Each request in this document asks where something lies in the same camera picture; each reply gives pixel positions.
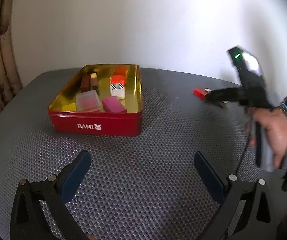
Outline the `person's right hand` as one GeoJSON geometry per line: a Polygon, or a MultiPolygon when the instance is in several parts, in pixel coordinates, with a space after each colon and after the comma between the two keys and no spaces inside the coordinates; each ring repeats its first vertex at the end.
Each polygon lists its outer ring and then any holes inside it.
{"type": "Polygon", "coordinates": [[[249,108],[247,114],[265,130],[275,168],[287,168],[287,116],[279,109],[249,108]]]}

